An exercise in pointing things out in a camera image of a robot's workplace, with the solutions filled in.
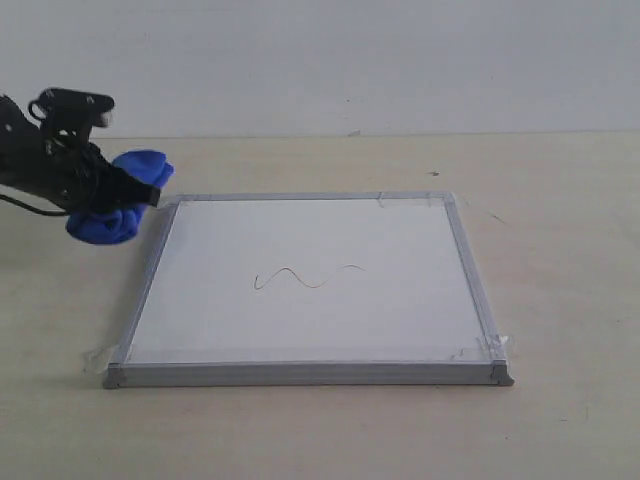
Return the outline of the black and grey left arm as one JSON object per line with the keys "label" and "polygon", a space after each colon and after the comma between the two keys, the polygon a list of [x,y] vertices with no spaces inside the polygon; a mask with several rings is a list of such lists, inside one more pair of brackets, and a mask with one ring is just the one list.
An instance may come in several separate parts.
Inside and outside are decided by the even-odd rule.
{"label": "black and grey left arm", "polygon": [[6,194],[1,199],[46,217],[157,206],[160,188],[113,165],[90,141],[94,128],[109,126],[114,108],[108,95],[50,87],[22,111],[3,94],[1,184],[56,209],[39,209]]}

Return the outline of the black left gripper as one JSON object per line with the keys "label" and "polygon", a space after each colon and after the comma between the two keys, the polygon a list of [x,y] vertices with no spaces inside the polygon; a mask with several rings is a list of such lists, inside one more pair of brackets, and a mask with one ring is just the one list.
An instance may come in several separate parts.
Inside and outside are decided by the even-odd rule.
{"label": "black left gripper", "polygon": [[89,137],[36,127],[1,129],[1,185],[43,199],[36,207],[7,193],[3,202],[41,216],[106,214],[130,205],[157,206],[161,189],[115,167]]}

